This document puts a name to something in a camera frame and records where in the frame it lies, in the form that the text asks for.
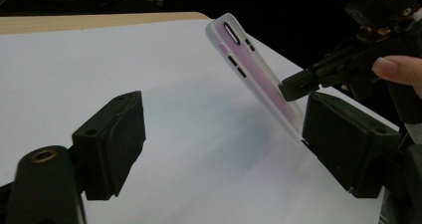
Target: clear phone case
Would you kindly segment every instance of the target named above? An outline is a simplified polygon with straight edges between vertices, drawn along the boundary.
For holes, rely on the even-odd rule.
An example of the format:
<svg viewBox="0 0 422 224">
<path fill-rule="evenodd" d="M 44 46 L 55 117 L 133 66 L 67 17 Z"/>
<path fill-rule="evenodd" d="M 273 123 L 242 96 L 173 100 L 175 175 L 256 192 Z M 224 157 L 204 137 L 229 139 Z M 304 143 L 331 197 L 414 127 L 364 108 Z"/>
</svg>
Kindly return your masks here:
<svg viewBox="0 0 422 224">
<path fill-rule="evenodd" d="M 293 137 L 302 140 L 304 115 L 295 102 L 287 102 L 279 79 L 267 65 L 237 19 L 230 13 L 213 20 L 205 33 L 229 67 Z"/>
</svg>

